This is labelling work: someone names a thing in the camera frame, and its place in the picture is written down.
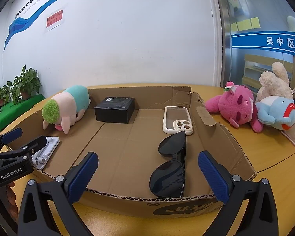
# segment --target human hand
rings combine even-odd
[[[6,186],[6,193],[8,195],[8,200],[9,200],[9,203],[10,203],[10,208],[9,208],[8,212],[14,218],[18,218],[18,207],[17,207],[17,205],[15,203],[16,196],[15,196],[15,193],[13,192],[13,190],[11,189],[11,187],[14,187],[14,186],[15,186],[14,182],[9,183]]]

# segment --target black box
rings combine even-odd
[[[129,123],[134,111],[134,98],[107,97],[94,109],[97,121]]]

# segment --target red collar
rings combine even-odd
[[[290,103],[290,104],[288,105],[288,107],[286,108],[283,117],[289,117],[290,113],[291,113],[293,110],[295,110],[295,105],[294,105],[293,103]],[[291,127],[290,127],[290,126],[287,126],[286,124],[282,124],[282,128],[283,128],[284,130],[289,130]]]

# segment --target yellow sticky note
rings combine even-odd
[[[238,27],[237,27],[237,23],[233,23],[230,25],[230,29],[231,29],[231,32],[237,32],[238,31]]]
[[[251,26],[252,28],[260,28],[260,22],[258,17],[251,19]]]
[[[252,29],[250,19],[246,19],[240,22],[237,22],[238,30],[244,31],[247,29]]]

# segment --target sunglasses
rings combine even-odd
[[[163,163],[151,175],[150,190],[158,198],[181,198],[185,188],[186,133],[180,131],[165,138],[159,153],[172,160]]]

